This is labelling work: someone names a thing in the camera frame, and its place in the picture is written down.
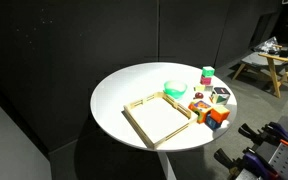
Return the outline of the clamp with orange tip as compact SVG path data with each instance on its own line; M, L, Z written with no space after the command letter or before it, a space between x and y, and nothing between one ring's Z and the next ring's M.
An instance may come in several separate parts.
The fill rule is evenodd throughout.
M258 132L253 131L244 123L238 132L244 137L250 139L254 144L261 145L267 142L271 145L279 146L284 144L288 146L288 132L276 122L270 122L262 127Z

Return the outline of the wooden chair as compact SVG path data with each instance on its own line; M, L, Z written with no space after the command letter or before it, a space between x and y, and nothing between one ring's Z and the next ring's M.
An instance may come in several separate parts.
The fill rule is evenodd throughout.
M280 86L288 83L288 56L253 52L240 61L240 66L236 70L235 80L243 71L251 70L271 83L271 92L277 98L281 97Z

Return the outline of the wooden tray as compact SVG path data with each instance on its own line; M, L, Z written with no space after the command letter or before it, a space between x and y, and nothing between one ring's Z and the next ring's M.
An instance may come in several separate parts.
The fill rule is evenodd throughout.
M156 92L124 106L125 117L149 149L197 122L198 116L164 92Z

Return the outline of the green cube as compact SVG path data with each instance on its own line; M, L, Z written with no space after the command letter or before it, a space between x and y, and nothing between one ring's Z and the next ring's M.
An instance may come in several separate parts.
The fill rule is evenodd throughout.
M202 68L202 75L204 77L212 77L215 73L215 69L211 66L204 66Z

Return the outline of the patterned picture cube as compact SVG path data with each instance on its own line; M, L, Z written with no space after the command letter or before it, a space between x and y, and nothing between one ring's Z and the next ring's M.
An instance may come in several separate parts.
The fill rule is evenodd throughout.
M231 94L224 87L214 87L211 94L211 101L213 104L226 105Z

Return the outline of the pink cube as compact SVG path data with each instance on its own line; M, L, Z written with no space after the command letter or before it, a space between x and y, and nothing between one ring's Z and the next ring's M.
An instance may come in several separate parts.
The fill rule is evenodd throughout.
M211 80L212 80L211 77L201 76L201 78L200 78L200 83L201 83L202 85L210 85L210 84L211 84Z

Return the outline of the blue block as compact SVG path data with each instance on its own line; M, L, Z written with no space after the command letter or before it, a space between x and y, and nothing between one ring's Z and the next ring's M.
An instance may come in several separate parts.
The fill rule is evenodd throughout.
M221 127L221 124L216 122L210 115L206 117L205 124L212 130L215 130Z

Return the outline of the purple handled clamp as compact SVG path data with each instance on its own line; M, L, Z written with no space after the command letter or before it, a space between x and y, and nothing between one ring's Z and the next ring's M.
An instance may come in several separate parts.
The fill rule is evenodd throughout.
M281 180L279 173L251 148L243 151L242 158L231 160L222 148L214 153L214 158L229 170L228 180L237 180L244 171L248 171L262 180Z

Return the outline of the white round table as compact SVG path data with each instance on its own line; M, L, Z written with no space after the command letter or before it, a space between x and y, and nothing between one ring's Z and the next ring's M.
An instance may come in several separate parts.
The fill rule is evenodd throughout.
M156 150L145 146L125 117L124 106L156 92L164 92L164 83L170 80L187 85L184 95L175 99L188 108L192 101L204 101L212 109L220 106L211 101L211 92L202 91L204 97L195 99L194 87L199 84L202 70L193 66L151 62L129 66L104 78L94 89L90 110L100 128L114 140L139 152L132 162L138 169L126 169L126 180L225 180L220 175L213 153L205 147L215 141L233 124L237 114L237 101L232 90L219 78L213 77L211 85L226 88L231 96L226 105L230 114L220 128L212 130L205 122L191 124Z

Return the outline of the green bowl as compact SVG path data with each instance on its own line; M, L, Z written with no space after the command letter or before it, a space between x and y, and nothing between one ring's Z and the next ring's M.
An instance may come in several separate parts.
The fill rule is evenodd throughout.
M187 85L181 81L170 80L164 83L164 92L175 98L181 98L187 90Z

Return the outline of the yellow-green flat block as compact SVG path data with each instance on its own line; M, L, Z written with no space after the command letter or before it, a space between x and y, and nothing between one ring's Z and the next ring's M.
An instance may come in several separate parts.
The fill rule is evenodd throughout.
M204 92L204 91L207 91L207 92L211 92L213 91L213 86L212 85L197 85L194 87L194 91L196 92Z

